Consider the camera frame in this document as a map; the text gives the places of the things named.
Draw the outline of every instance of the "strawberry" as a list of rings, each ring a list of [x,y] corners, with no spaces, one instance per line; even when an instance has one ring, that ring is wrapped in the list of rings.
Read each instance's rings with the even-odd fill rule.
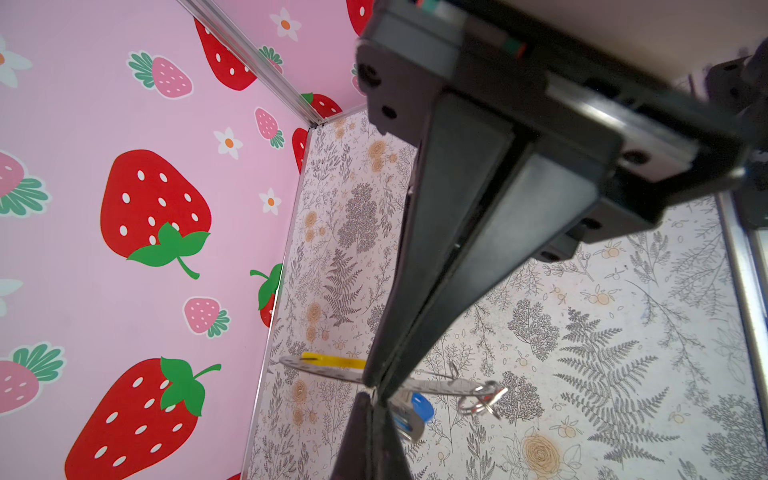
[[[256,80],[256,75],[238,60],[237,57],[222,45],[210,31],[203,26],[196,18],[194,21],[197,27],[197,35],[200,37],[200,43],[203,44],[203,52],[208,60],[210,69],[221,83],[233,90],[245,90],[245,88]]]
[[[270,61],[272,66],[277,69],[278,72],[281,74],[283,73],[283,67],[281,65],[283,64],[283,59],[280,58],[280,54],[275,52],[275,49],[272,47],[267,47],[264,45],[262,48],[259,49],[259,53],[261,53],[264,58]]]
[[[40,395],[43,383],[58,379],[66,360],[48,342],[20,346],[0,360],[0,415],[23,408]]]
[[[192,333],[202,335],[208,332],[208,338],[221,335],[227,331],[230,322],[226,310],[220,310],[219,302],[208,296],[190,298],[184,304],[184,318]]]
[[[124,373],[101,399],[64,463],[68,480],[121,480],[181,447],[202,415],[205,388],[190,364],[149,359]]]
[[[296,166],[299,168],[301,174],[301,167],[304,165],[304,150],[306,149],[306,136],[308,131],[303,128],[297,128],[293,132],[291,143],[293,144],[293,156],[296,157]]]
[[[306,103],[312,105],[312,108],[320,115],[320,117],[328,118],[341,112],[341,107],[330,98],[321,94],[301,94],[306,100]]]
[[[171,100],[192,95],[192,80],[167,58],[159,55],[150,57],[146,51],[131,52],[125,63],[147,90],[157,90],[157,93]]]
[[[259,270],[251,270],[250,275],[260,275],[266,278],[266,282],[261,284],[259,288],[259,311],[261,313],[261,321],[264,322],[267,328],[272,324],[272,313],[275,308],[275,294],[277,293],[277,286],[280,285],[280,274],[283,272],[283,264],[278,263],[272,267],[270,275],[267,276],[261,273]]]
[[[275,117],[268,114],[263,108],[256,109],[256,122],[259,124],[259,133],[266,140],[270,141],[270,145],[277,148],[283,148],[283,132],[277,129],[277,122]]]
[[[357,93],[361,94],[363,97],[366,96],[366,94],[360,90],[360,81],[357,78],[357,63],[352,66],[352,86],[357,90]]]
[[[0,217],[41,214],[49,201],[42,181],[25,175],[22,161],[0,150]]]
[[[210,230],[210,208],[200,192],[160,155],[133,150],[112,164],[101,203],[101,235],[121,257],[148,266],[199,252]]]
[[[357,36],[362,35],[373,13],[373,0],[346,0],[346,12]]]

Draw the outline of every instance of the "white floral tabletop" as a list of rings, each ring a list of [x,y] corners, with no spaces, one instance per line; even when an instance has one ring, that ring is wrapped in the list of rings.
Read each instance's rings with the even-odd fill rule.
[[[415,148],[365,112],[317,128],[260,386],[249,480],[330,476],[359,387],[278,364],[366,358],[392,284]],[[768,478],[768,450],[712,198],[658,230],[528,261],[467,310],[415,375],[509,387],[501,422],[435,419],[414,478]]]

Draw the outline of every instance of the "pink wallpaper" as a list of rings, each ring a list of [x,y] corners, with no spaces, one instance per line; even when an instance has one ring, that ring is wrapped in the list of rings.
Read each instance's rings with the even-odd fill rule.
[[[257,48],[280,55],[286,80],[318,113],[331,100],[348,110],[365,103],[356,87],[355,41],[372,13],[373,0],[215,0]]]
[[[0,477],[240,471],[305,125],[206,35],[0,4]]]

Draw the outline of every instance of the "yellow object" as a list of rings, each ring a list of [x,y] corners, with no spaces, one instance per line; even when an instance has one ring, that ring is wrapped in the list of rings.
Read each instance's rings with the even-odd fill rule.
[[[360,359],[347,359],[342,356],[320,355],[319,353],[304,352],[301,354],[301,360],[319,366],[333,366],[340,369],[358,369],[366,367],[366,361]]]

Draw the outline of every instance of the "blue object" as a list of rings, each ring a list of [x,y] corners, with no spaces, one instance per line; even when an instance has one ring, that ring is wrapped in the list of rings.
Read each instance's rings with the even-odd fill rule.
[[[435,408],[421,393],[414,392],[411,397],[411,404],[416,415],[420,416],[424,423],[429,423],[429,420],[435,416]]]

